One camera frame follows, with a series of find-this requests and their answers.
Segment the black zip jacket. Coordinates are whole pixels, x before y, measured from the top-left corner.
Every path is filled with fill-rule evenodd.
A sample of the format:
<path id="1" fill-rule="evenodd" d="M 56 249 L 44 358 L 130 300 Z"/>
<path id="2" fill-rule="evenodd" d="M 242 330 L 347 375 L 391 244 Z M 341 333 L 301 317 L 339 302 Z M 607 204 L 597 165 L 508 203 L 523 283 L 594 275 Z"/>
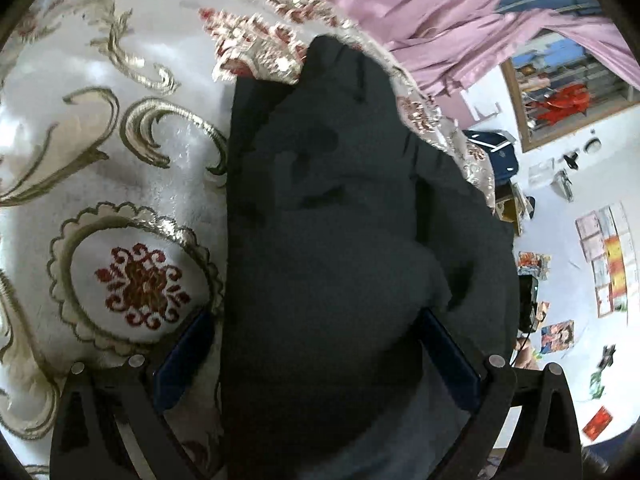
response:
<path id="1" fill-rule="evenodd" d="M 427 309 L 487 354 L 518 325 L 513 237 L 400 120 L 390 78 L 321 36 L 295 86 L 236 84 L 222 426 L 232 479 L 424 479 L 466 423 Z"/>

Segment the wooden shelf desk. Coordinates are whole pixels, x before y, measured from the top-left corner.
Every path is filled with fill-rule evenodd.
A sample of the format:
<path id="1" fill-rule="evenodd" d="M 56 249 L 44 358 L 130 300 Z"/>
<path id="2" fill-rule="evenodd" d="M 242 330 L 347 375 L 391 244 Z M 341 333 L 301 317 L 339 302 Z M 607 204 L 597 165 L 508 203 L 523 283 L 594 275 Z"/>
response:
<path id="1" fill-rule="evenodd" d="M 509 181 L 496 188 L 495 213 L 501 221 L 510 223 L 515 236 L 524 233 L 524 221 L 533 218 L 535 209 L 535 197 L 525 194 L 517 183 Z"/>

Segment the navy blue backpack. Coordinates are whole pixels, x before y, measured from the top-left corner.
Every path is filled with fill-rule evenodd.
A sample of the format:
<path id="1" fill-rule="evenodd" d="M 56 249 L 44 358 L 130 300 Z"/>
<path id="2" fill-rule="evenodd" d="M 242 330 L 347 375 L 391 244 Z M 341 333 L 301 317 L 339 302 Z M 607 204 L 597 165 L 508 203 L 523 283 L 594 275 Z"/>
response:
<path id="1" fill-rule="evenodd" d="M 488 155 L 497 186 L 507 184 L 520 165 L 515 154 L 515 138 L 506 130 L 464 130 L 469 141 Z"/>

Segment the floral satin bedspread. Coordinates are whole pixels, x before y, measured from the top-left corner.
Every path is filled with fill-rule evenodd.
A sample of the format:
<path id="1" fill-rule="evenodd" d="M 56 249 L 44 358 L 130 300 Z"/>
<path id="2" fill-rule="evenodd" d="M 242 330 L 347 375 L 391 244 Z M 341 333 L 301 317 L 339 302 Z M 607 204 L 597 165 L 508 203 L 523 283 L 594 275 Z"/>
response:
<path id="1" fill-rule="evenodd" d="M 141 364 L 221 314 L 222 159 L 240 77 L 294 84 L 332 35 L 390 75 L 402 121 L 487 198 L 487 155 L 329 0 L 16 0 L 1 20 L 1 433 L 50 477 L 70 373 Z"/>

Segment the red garment outside window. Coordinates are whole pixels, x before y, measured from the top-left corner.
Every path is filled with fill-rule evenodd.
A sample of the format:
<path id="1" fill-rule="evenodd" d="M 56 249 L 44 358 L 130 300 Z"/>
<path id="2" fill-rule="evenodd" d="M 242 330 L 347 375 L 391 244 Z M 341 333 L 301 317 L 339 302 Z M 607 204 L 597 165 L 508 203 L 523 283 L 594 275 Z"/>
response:
<path id="1" fill-rule="evenodd" d="M 533 102 L 537 125 L 554 126 L 576 114 L 585 114 L 591 104 L 591 94 L 584 84 L 570 84 L 543 101 Z"/>

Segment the wooden framed barred window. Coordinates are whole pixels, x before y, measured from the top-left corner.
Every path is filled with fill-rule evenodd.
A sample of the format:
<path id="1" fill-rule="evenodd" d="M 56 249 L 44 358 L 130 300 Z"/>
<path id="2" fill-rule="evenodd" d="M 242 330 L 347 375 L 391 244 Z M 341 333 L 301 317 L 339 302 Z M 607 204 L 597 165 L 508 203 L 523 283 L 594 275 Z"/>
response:
<path id="1" fill-rule="evenodd" d="M 501 64 L 524 152 L 639 103 L 639 90 L 580 46 L 544 30 Z"/>

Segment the pink satin curtain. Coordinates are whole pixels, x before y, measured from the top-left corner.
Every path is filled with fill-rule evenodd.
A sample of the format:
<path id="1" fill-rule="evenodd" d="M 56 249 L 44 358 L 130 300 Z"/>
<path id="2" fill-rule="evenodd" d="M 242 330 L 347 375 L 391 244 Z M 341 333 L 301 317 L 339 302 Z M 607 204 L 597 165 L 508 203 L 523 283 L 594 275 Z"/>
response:
<path id="1" fill-rule="evenodd" d="M 533 8 L 498 12 L 501 0 L 329 0 L 386 49 L 429 94 L 469 88 L 544 29 L 586 48 L 632 86 L 639 64 L 602 15 Z"/>

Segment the red card on wall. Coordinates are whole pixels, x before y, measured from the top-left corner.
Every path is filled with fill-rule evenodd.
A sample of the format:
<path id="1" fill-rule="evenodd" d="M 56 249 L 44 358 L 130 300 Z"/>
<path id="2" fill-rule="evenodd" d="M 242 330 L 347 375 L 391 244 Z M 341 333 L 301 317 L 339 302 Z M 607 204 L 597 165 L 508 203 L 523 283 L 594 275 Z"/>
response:
<path id="1" fill-rule="evenodd" d="M 582 428 L 582 433 L 589 441 L 593 442 L 608 428 L 612 420 L 613 416 L 611 413 L 602 406 L 602 408 L 599 408 L 597 413 L 591 417 L 590 421 L 586 423 L 586 426 Z"/>

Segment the colourful wall poster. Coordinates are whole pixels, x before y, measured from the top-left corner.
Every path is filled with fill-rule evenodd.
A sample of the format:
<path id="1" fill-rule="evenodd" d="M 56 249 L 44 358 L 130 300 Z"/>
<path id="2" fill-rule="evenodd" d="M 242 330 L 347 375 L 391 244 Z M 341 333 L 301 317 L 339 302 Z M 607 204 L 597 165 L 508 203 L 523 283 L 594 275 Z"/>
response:
<path id="1" fill-rule="evenodd" d="M 538 252 L 519 252 L 516 259 L 518 275 L 532 276 L 539 281 L 547 281 L 551 257 Z"/>
<path id="2" fill-rule="evenodd" d="M 544 326 L 541 329 L 541 354 L 564 351 L 574 344 L 574 321 Z"/>

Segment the round wall clock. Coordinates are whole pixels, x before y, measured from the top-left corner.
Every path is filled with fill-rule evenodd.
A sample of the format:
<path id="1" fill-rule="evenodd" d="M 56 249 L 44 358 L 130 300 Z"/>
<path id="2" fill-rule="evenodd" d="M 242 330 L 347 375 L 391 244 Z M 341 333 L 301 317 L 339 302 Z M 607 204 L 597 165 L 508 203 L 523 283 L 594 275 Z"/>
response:
<path id="1" fill-rule="evenodd" d="M 602 142 L 596 136 L 590 139 L 584 146 L 584 152 L 588 155 L 596 154 L 602 148 Z"/>

